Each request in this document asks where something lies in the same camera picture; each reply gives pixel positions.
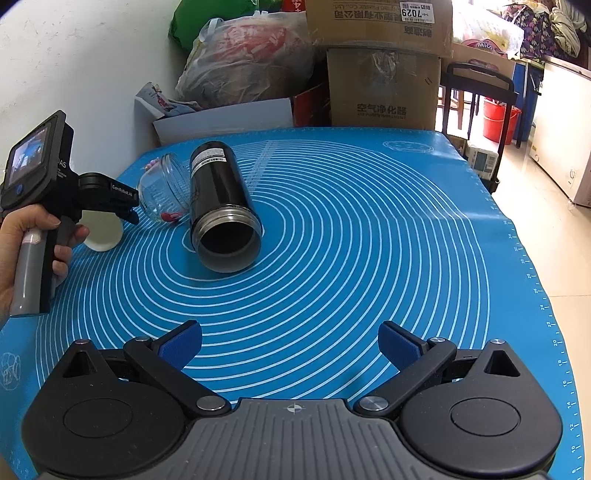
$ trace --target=blue silicone mat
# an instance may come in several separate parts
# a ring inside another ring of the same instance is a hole
[[[396,373],[378,326],[393,320],[461,348],[506,339],[558,407],[564,436],[551,474],[583,478],[574,380],[550,302],[515,228],[444,136],[392,129],[292,129],[224,137],[262,219],[262,252],[234,275],[202,267],[187,221],[140,214],[106,253],[76,251],[50,315],[0,333],[0,447],[22,479],[34,471],[18,425],[76,338],[118,348],[187,319],[203,349],[184,370],[239,397],[354,401]],[[143,155],[121,176],[201,141]]]

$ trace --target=green bag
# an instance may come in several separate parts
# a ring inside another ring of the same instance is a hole
[[[260,10],[267,12],[278,12],[282,6],[282,0],[181,0],[170,22],[168,36],[184,50],[191,51],[193,41],[209,20],[252,15],[257,3]]]

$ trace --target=thermos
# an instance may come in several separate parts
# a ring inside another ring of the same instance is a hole
[[[191,242],[203,265],[232,273],[252,265],[261,251],[262,226],[238,169],[223,142],[206,142],[191,155]]]

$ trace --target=silver screw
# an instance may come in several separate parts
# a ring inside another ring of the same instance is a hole
[[[388,400],[370,395],[359,400],[359,406],[367,411],[381,411],[388,408]]]
[[[226,400],[216,395],[208,395],[197,400],[197,408],[204,411],[217,411],[226,406]]]

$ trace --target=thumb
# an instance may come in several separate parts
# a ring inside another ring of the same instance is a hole
[[[30,228],[42,230],[54,230],[60,224],[57,217],[47,213],[41,205],[29,205],[9,213],[2,223],[2,233],[9,236],[18,236]]]

